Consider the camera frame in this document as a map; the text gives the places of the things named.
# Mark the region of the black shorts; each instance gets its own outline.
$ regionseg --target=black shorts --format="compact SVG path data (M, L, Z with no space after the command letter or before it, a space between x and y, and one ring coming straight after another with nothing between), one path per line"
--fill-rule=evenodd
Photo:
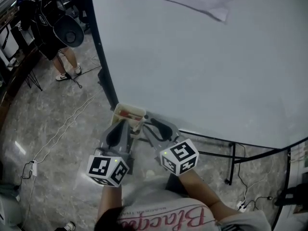
M66 44L62 43L56 36L51 36L48 40L44 40L45 44L39 47L39 50L48 58L53 60L58 54L59 49L67 47Z

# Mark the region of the cable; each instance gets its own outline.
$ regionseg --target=cable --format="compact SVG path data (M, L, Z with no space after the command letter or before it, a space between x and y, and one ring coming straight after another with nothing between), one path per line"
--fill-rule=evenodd
M254 202L254 209L253 209L253 211L255 210L255 209L257 209L257 210L259 210L259 208L257 207L257 201L258 201L258 199L260 199L260 198L266 198L266 199L268 199L268 200L272 200L273 199L273 197L271 197L271 196L268 196L268 197L258 197L256 200L250 200L249 202L248 202L248 204L246 204L245 206L244 206L244 209L246 209L247 207L248 207L248 205L251 203L251 202Z
M246 157L246 148L245 148L242 144L239 144L239 145L242 146L242 147L244 148L244 157ZM242 184L243 184L243 185L245 186L245 188L246 188L246 190L245 190L245 192L244 192L244 202L243 202L243 205L244 205L245 202L246 202L246 194L247 194L248 190L249 190L250 188L252 188L254 185L256 185L256 184L258 184L258 183L264 181L264 180L266 179L266 177L269 175L269 173L272 171L273 166L274 166L274 159L273 159L273 157L271 158L271 160L272 160L272 164L271 164L270 170L269 170L268 173L265 175L265 177L264 177L263 179L261 179L261 180L255 182L255 183L252 184L250 187L248 187L248 186L244 183L243 179L242 179L241 176L240 176L241 163L239 164L239 171L238 171L238 174L237 174L237 175L238 175L238 177L240 178Z
M32 189L31 189L31 193L30 193L30 197L29 197L28 211L27 211L27 214L26 214L26 218L25 218L25 220L24 220L24 223L23 223L23 225L21 226L21 230L23 229L23 227L24 227L24 225L25 225L25 223L26 223L26 221L27 221L27 219L28 219L28 217L29 217L29 212L30 212L30 201L31 201L32 192L33 192L34 183L35 183L35 179L36 179L36 178L37 178L37 177L35 176L35 177L34 177L34 180L33 180Z
M99 68L99 67L101 67L101 65L99 65L98 67L95 67L95 68L93 68L93 69L90 69L89 71L84 72L84 73L82 73L81 75L76 76L75 78L73 78L73 80L75 80L75 79L78 78L79 76L82 76L82 75L84 75L84 74L86 74L86 73L88 73L88 72L91 72L92 70L97 69L97 68Z
M242 146L242 147L244 148L244 157L246 157L246 148L245 148L245 146L243 146L242 144L238 144L238 145L240 145L240 146ZM246 188L246 190L245 190L245 192L244 192L244 202L243 202L243 204L245 204L245 202L246 202L246 193L247 193L247 191L248 191L248 186L244 183L243 179L241 178L241 176L240 176L240 171L241 171L241 163L239 163L239 171L238 171L238 173L237 173L237 176L240 178L242 184L243 184L243 185L245 186L245 188Z
M98 55L96 55L96 56L93 56L92 58L91 58L91 63L93 63L94 65L99 65L99 66L101 66L101 62L100 62L100 60L99 59L94 59L95 57L97 57Z
M20 184L17 185L17 186L15 186L15 190L17 190L17 189L21 186L21 184L23 183L23 179L24 179L24 180L28 180L28 179L31 178L31 176L32 176L32 171L31 171L31 170L29 171L29 176L28 176L28 177L24 177L25 168L26 168L26 166L27 166L28 164L30 164L30 163L32 163L32 161L30 161L30 162L28 162L28 163L25 164L24 169L23 169L23 173L22 173L22 175L21 175L21 177L20 177Z
M95 94L95 95L93 96L93 99L92 99L92 100L83 108L83 110L74 118L73 122L70 123L70 124L67 126L67 128L65 129L65 131L63 132L63 134L61 134L60 137L58 138L56 144L59 142L60 138L66 133L66 131L68 130L68 128L76 121L77 117L78 117L82 112L84 112L84 110L87 108L87 106L88 106L90 103L92 103L92 102L94 101L96 95L98 95L101 91L102 91L102 90L100 90L97 94ZM41 161L38 162L38 164L42 163L42 162L45 160L45 158L49 155L49 153L51 152L51 150L53 149L53 147L54 147L56 144L54 144L54 145L50 148L49 152L44 156L43 160L41 160Z
M43 148L44 148L46 145L48 145L49 142L50 142L52 139L54 139L54 138L58 135L60 129L63 128L63 127L65 126L65 124L67 123L67 121L68 121L70 118L72 118L72 117L76 114L76 112L77 112L79 109L81 109L89 100L92 99L92 100L84 107L84 109L74 118L73 122L70 123L70 124L68 125L68 127L65 129L64 133L62 133L61 136L58 138L56 144L59 142L60 138L65 134L65 132L67 131L67 129L76 121L77 117L78 117L82 112L84 112L84 110L87 108L87 106L88 106L91 102L94 101L95 97L96 97L99 93L101 93L102 90L103 90L103 89L101 89L101 90L100 90L98 93L96 93L94 96L92 96L91 98L89 98L88 100L86 100L85 103L84 103L81 107L79 107L77 110L75 110L75 112L73 113L73 115L71 115L68 119L66 119L66 121L64 122L64 124L58 129L56 135L53 136L53 137L48 141L48 143L45 144L45 145L40 149L40 151L35 155L35 157L34 157L33 160L35 160L35 158L36 158L36 157L38 156L38 154L43 150ZM56 144L54 144L54 145L50 148L49 152L44 156L43 160L41 160L40 162L38 162L38 164L40 164L41 162L43 162L43 161L45 160L45 158L48 156L48 154L51 152L51 150L53 149L53 147L54 147Z
M92 97L90 97L88 100L86 100L86 101L84 102L83 105L81 105L77 110L75 110L75 112L74 112L68 119L66 119L66 121L64 122L64 124L58 129L57 133L56 133L56 134L47 142L47 144L45 144L45 145L39 150L39 152L35 155L35 157L33 158L33 161L36 159L36 157L38 156L38 154L40 154L40 152L45 148L45 146L47 146L47 145L58 135L60 129L63 128L63 127L65 126L65 124L67 123L67 121L68 121L70 118L72 118L72 117L77 113L77 111L78 111L79 109L81 109L89 100L91 100L93 97L95 97L95 96L96 96L97 94L99 94L101 91L102 91L102 89L101 89L98 93L96 93L94 96L92 96Z
M65 132L67 131L67 129L76 121L77 117L78 117L82 112L84 112L84 110L87 108L87 106L88 106L91 102L94 101L95 97L96 97L99 93L101 93L102 90L103 90L103 89L101 89L98 93L96 93L94 96L92 96L91 98L89 98L89 99L80 107L80 108L82 108L89 100L92 99L92 100L83 108L83 110L74 118L74 121L68 125L68 127L65 129L64 133L62 133L61 136L58 138L56 144L59 142L60 138L65 134ZM57 134L59 133L60 129L67 123L68 119L67 119L67 120L65 121L65 123L58 129L56 135L55 135L54 137L52 137L52 138L48 141L48 143L47 143L46 145L48 145L49 142L50 142L53 138L55 138L55 137L57 136ZM38 162L38 164L39 164L39 163L42 163L42 162L45 160L45 158L49 155L49 153L51 152L52 148L53 148L56 144L54 144L54 145L51 147L51 149L49 150L49 152L44 156L43 160L41 160L40 162ZM40 149L40 151L35 155L35 157L34 157L33 160L35 160L35 158L38 156L38 154L42 151L42 149L43 149L46 145L44 145L44 146ZM30 197L29 197L29 204L28 204L28 209L27 209L26 218L25 218L25 221L24 221L24 223L23 223L21 229L24 227L24 225L25 225L25 223L26 223L26 221L27 221L27 219L28 219L28 217L29 217L29 212L30 212L30 201L31 201L32 192L33 192L33 189L34 189L35 180L36 180L36 176L34 177L34 180L33 180L33 185L32 185L32 189L31 189L31 193L30 193Z
M254 209L255 209L255 208L258 209L258 208L256 207L256 202L255 202L255 200L250 200L250 201L248 202L248 204L246 204L246 205L243 207L243 209L246 209L246 208L248 207L248 205L249 205L251 202L254 202Z

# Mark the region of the power adapter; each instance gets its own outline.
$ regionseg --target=power adapter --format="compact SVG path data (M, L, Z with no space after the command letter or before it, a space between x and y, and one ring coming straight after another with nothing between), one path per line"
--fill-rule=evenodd
M31 161L31 163L32 163L32 169L31 169L32 174L34 176L38 176L38 162L36 160L33 160Z

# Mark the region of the sneaker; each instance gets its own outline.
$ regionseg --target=sneaker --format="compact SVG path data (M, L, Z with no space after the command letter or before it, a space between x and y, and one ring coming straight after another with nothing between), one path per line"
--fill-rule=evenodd
M67 77L66 77L65 75L63 75L63 74L59 74L59 75L56 77L56 80L57 80L57 81L61 81L61 80L65 80L65 79L67 79Z
M67 230L67 231L73 231L73 230L75 230L75 224L73 223L73 222L69 222L69 223L67 223L64 227L63 227L65 230Z
M81 74L81 67L80 64L77 64L77 68L74 69L75 73L80 75Z
M20 196L19 195L17 195L15 198L16 198L17 202L20 202Z

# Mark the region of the gray floor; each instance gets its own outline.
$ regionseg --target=gray floor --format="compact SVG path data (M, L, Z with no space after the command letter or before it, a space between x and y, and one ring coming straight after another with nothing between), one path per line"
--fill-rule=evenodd
M84 72L95 67L90 61L97 54L91 35L86 35L84 43L74 51ZM56 71L52 64L46 59L39 62L34 72L43 91L36 87L29 89L24 83L11 105L0 134L0 156L4 162L6 181L19 184L24 164L33 159L78 107L100 91L101 87L97 83L98 71L96 69L79 77L78 81L83 86L80 89L72 81L56 82ZM46 160L39 164L30 214L25 224L26 231L52 231L69 220L76 223L77 231L93 230L102 189L87 178L85 170L89 155L93 153L100 135L108 127L111 115L107 98L104 92L101 92L68 128ZM43 149L37 160L44 157L73 120L71 118L68 121L58 136ZM225 143L191 138L199 150L231 153ZM264 151L266 149L246 147L246 156ZM237 155L243 154L244 149L238 146ZM167 180L168 173L153 160L154 152L149 144L136 142L133 156L134 174L124 179L124 194L130 191L131 186L138 186L144 181L156 178ZM224 183L229 163L226 158L200 155L196 171L227 205L235 208L244 197L245 187L237 176L238 166L235 168L233 185L228 186ZM258 196L275 197L284 185L285 170L285 153L241 164L241 176L248 186L262 180L249 189L247 200L256 199ZM24 180L20 192L24 216L29 203L32 180ZM272 223L278 210L273 206L273 202L259 199L257 206Z

